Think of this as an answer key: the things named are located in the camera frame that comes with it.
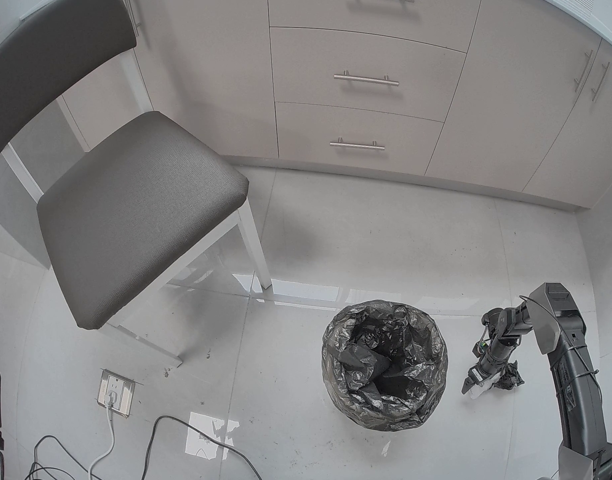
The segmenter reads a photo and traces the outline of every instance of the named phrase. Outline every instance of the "white chair leg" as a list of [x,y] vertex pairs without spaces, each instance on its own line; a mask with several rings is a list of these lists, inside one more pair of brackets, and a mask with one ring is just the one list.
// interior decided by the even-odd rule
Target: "white chair leg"
[[154,343],[137,336],[134,332],[130,332],[126,327],[122,327],[121,325],[114,326],[107,323],[104,324],[99,331],[128,346],[138,347],[142,352],[148,353],[151,357],[165,364],[170,364],[173,368],[177,368],[182,364],[182,360],[172,352],[164,350]]
[[264,258],[262,244],[259,241],[257,227],[255,226],[255,221],[253,220],[253,214],[250,211],[250,203],[248,203],[248,198],[246,198],[246,202],[241,205],[237,212],[239,214],[239,231],[241,233],[241,237],[244,239],[244,244],[246,245],[248,255],[250,256],[250,259],[253,260],[253,264],[255,265],[255,272],[257,273],[259,282],[263,288],[268,288],[272,284],[270,272],[268,271],[266,258]]

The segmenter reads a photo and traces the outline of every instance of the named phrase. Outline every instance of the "floor outlet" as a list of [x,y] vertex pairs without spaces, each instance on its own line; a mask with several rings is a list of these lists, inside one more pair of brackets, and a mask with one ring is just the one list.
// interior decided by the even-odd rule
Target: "floor outlet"
[[113,402],[113,412],[127,418],[131,413],[134,391],[134,381],[108,370],[103,370],[97,403],[105,406],[110,400]]

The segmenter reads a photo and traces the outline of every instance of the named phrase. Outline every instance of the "gray chair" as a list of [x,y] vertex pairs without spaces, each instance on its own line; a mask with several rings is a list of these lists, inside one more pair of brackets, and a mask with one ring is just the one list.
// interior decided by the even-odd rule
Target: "gray chair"
[[[181,359],[122,322],[235,225],[261,285],[271,284],[248,204],[248,180],[153,111],[122,0],[55,0],[0,44],[0,154],[37,202],[55,276],[77,325]],[[87,153],[44,194],[10,140],[110,58],[142,114]]]

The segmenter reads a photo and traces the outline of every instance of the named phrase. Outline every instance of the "black trash bag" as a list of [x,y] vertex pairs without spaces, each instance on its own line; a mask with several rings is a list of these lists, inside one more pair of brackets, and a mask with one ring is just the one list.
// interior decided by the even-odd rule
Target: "black trash bag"
[[397,431],[430,418],[446,388],[448,352],[434,320],[372,300],[328,324],[321,365],[333,404],[362,427]]
[[514,363],[506,363],[502,370],[502,375],[493,387],[500,389],[514,389],[517,386],[525,384],[524,380],[519,375],[517,370],[517,361]]

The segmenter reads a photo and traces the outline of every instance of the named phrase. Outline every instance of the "black robotic arm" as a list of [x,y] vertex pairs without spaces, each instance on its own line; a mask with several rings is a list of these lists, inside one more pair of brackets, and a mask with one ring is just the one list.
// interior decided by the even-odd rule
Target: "black robotic arm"
[[581,312],[560,283],[543,283],[522,299],[515,308],[495,308],[482,317],[489,343],[482,339],[475,345],[479,361],[468,371],[461,392],[490,387],[521,337],[534,330],[541,353],[548,355],[557,391],[563,434],[559,478],[611,480],[612,443],[606,438],[601,389]]

